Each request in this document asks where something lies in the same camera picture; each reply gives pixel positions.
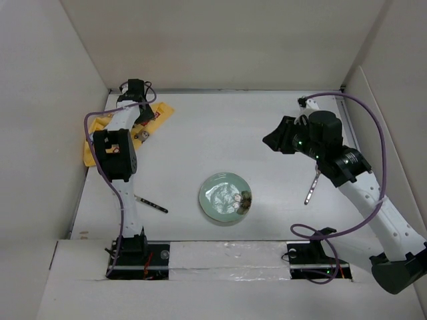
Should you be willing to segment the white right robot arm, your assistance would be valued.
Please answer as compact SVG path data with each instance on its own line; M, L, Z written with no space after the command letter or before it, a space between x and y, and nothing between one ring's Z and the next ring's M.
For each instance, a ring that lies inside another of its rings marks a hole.
M296 117L283 116L262 141L275 152L301 153L358 210L359 224L337 231L314 229L305 238L308 254L322 263L331 256L371 272L386 292L397 295L426 275L426 238L415 231L386 197L386 177L378 182L363 154L344 145L342 121L322 110L316 95L300 97Z

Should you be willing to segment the yellow car-print cloth placemat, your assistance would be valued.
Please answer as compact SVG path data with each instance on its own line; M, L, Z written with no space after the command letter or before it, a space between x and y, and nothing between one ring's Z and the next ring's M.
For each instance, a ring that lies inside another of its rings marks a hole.
M136 138L138 133L145 131L149 135L153 135L157 129L159 129L166 120L168 120L174 113L174 108L169 106L167 103L154 103L151 106L151 109L154 112L154 119L142 124L136 124L131 129L131 136L133 141L133 146L137 151L143 144L142 141ZM105 129L113 117L113 113L108 113L105 116L96 117L89 126L89 134L92 134L94 131L100 131ZM84 143L83 148L83 163L86 167L95 166L95 161L91 155L88 142Z

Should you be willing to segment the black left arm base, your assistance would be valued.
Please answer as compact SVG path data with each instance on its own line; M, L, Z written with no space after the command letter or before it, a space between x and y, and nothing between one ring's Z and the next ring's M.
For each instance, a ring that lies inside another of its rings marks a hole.
M170 242L148 242L146 236L122 238L115 261L116 239L110 248L106 277L111 280L168 280Z

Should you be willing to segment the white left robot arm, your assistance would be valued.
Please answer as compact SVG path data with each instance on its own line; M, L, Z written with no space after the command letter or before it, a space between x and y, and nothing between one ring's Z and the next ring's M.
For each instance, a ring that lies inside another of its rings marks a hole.
M136 209L133 175L137 172L137 155L131 130L155 119L147 100L149 85L141 79L129 79L120 86L117 111L102 130L93 133L97 167L117 197L120 210L120 239L139 237L143 223Z

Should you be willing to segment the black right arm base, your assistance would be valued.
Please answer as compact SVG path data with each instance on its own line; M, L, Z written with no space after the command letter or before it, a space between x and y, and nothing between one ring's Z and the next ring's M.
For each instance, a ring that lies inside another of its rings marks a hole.
M334 279L352 281L350 265L337 259L336 250L326 253L323 244L330 249L328 240L288 241L281 260L289 265L291 279L303 279L317 285L325 285Z

